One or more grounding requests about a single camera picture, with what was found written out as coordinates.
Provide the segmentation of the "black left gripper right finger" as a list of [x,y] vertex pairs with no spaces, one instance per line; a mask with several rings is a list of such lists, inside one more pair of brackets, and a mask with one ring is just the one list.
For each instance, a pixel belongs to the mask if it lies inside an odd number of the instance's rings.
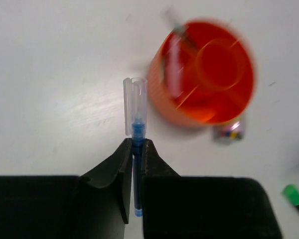
[[280,239],[269,197],[252,178],[177,174],[147,139],[142,155],[146,239]]

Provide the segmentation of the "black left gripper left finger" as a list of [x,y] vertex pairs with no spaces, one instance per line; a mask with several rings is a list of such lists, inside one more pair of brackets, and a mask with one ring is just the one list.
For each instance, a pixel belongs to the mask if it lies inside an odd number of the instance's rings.
[[81,176],[0,176],[0,239],[122,239],[132,141]]

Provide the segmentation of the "green highlighter marker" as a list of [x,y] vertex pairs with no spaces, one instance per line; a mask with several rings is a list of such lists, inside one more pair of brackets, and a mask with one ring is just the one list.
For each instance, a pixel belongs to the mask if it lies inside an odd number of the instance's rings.
[[299,213],[299,189],[294,184],[288,184],[282,190],[284,198],[298,211]]

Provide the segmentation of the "blue gel pen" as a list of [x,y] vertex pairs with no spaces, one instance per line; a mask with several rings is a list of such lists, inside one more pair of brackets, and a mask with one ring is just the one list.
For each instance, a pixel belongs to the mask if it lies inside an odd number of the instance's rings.
[[125,78],[123,80],[125,134],[132,139],[134,208],[137,217],[143,215],[141,165],[147,132],[147,85],[147,80],[143,78]]

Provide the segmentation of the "pink highlighter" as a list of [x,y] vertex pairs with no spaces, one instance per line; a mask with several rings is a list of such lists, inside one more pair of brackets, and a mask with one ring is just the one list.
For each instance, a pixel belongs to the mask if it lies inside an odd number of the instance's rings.
[[182,94],[181,77],[183,65],[179,59],[180,38],[173,36],[169,42],[168,59],[166,65],[166,82],[171,96],[176,99]]

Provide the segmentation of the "green gel pen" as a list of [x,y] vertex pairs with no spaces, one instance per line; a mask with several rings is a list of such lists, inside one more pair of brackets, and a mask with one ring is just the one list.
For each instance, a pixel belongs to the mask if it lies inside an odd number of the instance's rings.
[[172,26],[172,32],[177,34],[181,38],[181,40],[186,43],[191,49],[196,51],[198,50],[198,46],[190,38],[187,32],[187,27],[183,24],[182,20],[175,12],[175,10],[170,7],[162,13],[162,16],[167,21],[167,23]]

